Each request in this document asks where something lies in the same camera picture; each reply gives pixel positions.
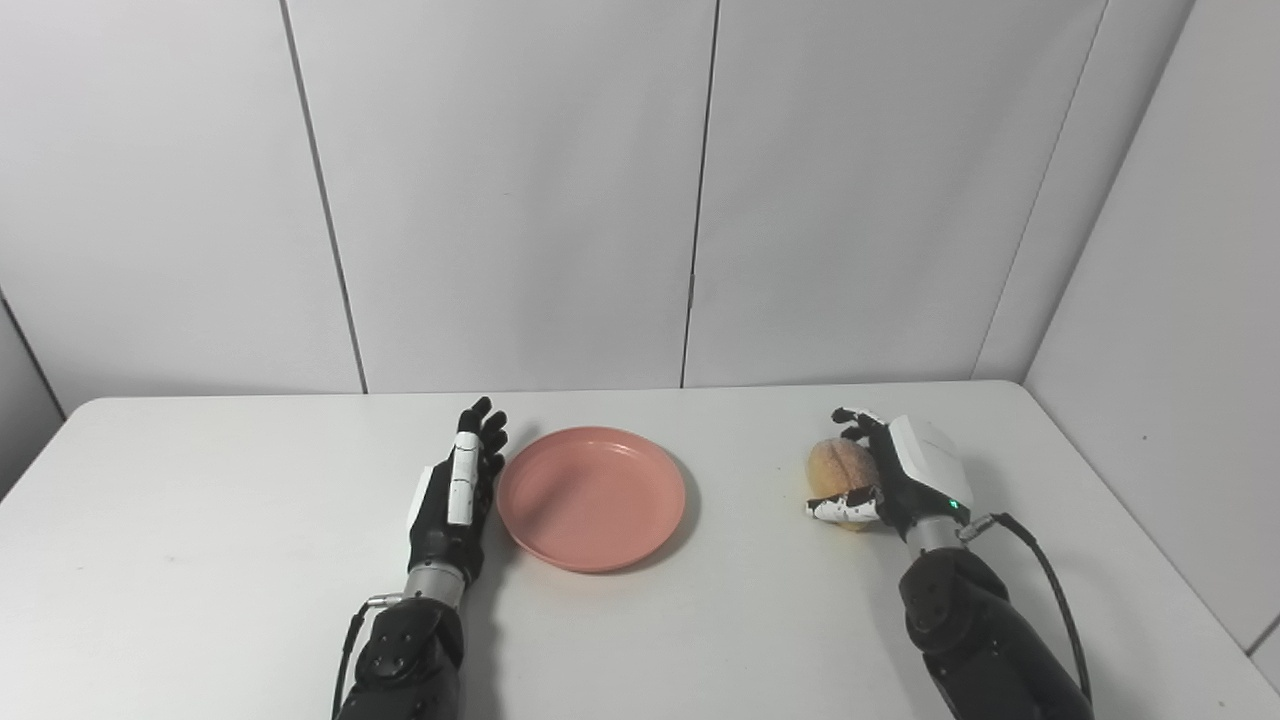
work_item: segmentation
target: bread roll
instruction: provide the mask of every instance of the bread roll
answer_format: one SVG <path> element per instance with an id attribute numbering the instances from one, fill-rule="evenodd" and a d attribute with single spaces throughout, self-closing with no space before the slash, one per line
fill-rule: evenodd
<path id="1" fill-rule="evenodd" d="M 814 497 L 831 497 L 879 483 L 872 454 L 856 442 L 841 437 L 813 446 L 805 464 L 805 475 Z M 864 530 L 870 523 L 840 523 L 840 527 Z"/>

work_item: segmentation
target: white wall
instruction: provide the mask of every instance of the white wall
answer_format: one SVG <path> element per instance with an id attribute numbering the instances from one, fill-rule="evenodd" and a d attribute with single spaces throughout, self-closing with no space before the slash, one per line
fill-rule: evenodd
<path id="1" fill-rule="evenodd" d="M 64 407 L 358 392 L 280 9 L 0 10 L 0 287 Z"/>
<path id="2" fill-rule="evenodd" d="M 297 0 L 374 392 L 680 383 L 714 0 Z"/>
<path id="3" fill-rule="evenodd" d="M 1016 379 L 1188 1 L 294 0 L 326 196 L 282 5 L 10 4 L 0 283 L 68 410 L 358 391 L 334 249 L 374 391 Z"/>
<path id="4" fill-rule="evenodd" d="M 1110 0 L 973 369 L 1021 382 L 1192 0 Z"/>
<path id="5" fill-rule="evenodd" d="M 0 498 L 61 424 L 0 299 Z"/>
<path id="6" fill-rule="evenodd" d="M 1280 614 L 1277 27 L 1196 4 L 1028 377 L 1242 646 Z"/>
<path id="7" fill-rule="evenodd" d="M 1184 5 L 726 0 L 687 382 L 1020 380 Z"/>

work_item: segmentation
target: black cable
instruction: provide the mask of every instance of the black cable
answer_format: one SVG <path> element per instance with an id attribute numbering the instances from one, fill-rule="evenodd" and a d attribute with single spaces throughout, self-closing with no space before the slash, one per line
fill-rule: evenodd
<path id="1" fill-rule="evenodd" d="M 356 638 L 360 637 L 360 626 L 365 624 L 365 615 L 370 605 L 360 606 L 360 611 L 351 616 L 351 625 L 347 628 L 347 639 L 342 643 L 342 660 L 338 662 L 338 684 L 333 688 L 333 717 L 337 720 L 338 711 L 342 710 L 342 685 L 347 679 L 347 662 L 351 660 L 351 651 L 356 648 Z"/>
<path id="2" fill-rule="evenodd" d="M 1036 536 L 1024 528 L 1021 523 L 1014 520 L 1012 515 L 996 512 L 992 515 L 992 519 L 1018 536 L 1018 539 L 1027 543 L 1027 547 L 1032 548 L 1032 552 L 1036 553 L 1036 560 L 1039 560 L 1041 568 L 1044 569 L 1048 584 L 1053 588 L 1053 597 L 1057 600 L 1057 609 L 1062 611 L 1062 621 L 1066 624 L 1066 637 L 1071 641 L 1071 655 L 1075 656 L 1075 671 L 1080 676 L 1080 694 L 1084 696 L 1084 700 L 1089 701 L 1089 705 L 1093 705 L 1093 692 L 1089 689 L 1089 671 L 1084 666 L 1084 647 L 1080 644 L 1080 633 L 1075 629 L 1075 619 L 1071 618 L 1071 607 L 1066 603 L 1066 593 L 1062 592 L 1062 584 L 1057 582 L 1057 573 L 1053 571 L 1053 566 L 1050 565 L 1044 551 L 1036 542 Z"/>

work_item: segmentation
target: robotic arm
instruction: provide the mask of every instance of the robotic arm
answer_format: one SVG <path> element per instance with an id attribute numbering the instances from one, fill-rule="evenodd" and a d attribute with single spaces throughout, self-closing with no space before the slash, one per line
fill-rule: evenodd
<path id="1" fill-rule="evenodd" d="M 884 424 L 864 410 L 840 409 L 841 433 L 867 441 L 878 484 L 809 501 L 819 520 L 883 520 L 913 562 L 899 582 L 908 637 L 957 720 L 1093 720 L 1088 674 L 1062 588 L 1043 551 L 1009 515 L 970 521 L 973 492 L 955 445 L 937 428 L 906 416 Z M 1071 635 L 1076 685 L 1009 601 L 996 573 L 965 544 L 993 524 L 1027 542 L 1048 574 Z"/>
<path id="2" fill-rule="evenodd" d="M 507 443 L 504 413 L 481 397 L 458 418 L 453 450 L 422 473 L 410 509 L 404 591 L 374 596 L 352 618 L 334 693 L 338 720 L 456 720 L 463 638 L 458 605 L 480 577 L 480 534 L 493 506 L 494 479 Z M 364 616 L 375 619 L 356 659 L 355 685 L 342 702 L 343 680 Z"/>

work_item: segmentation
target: pink plate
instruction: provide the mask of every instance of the pink plate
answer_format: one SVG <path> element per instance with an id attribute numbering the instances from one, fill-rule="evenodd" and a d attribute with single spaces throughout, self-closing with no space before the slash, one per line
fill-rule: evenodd
<path id="1" fill-rule="evenodd" d="M 498 480 L 511 537 L 566 570 L 644 559 L 676 532 L 685 480 L 657 445 L 613 428 L 570 428 L 526 447 Z"/>

